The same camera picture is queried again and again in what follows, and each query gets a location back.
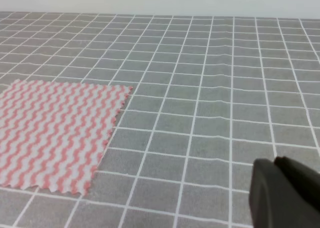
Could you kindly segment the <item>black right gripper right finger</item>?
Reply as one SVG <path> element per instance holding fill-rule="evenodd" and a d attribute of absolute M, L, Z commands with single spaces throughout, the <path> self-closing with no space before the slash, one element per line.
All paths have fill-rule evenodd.
<path fill-rule="evenodd" d="M 285 175 L 298 194 L 316 210 L 320 210 L 320 174 L 308 166 L 277 156 L 273 163 Z"/>

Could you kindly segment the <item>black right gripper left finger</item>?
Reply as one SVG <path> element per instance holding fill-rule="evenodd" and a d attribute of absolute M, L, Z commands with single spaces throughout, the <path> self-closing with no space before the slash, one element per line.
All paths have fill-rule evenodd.
<path fill-rule="evenodd" d="M 254 227 L 319 227 L 320 211 L 294 189 L 274 161 L 256 159 L 249 190 Z"/>

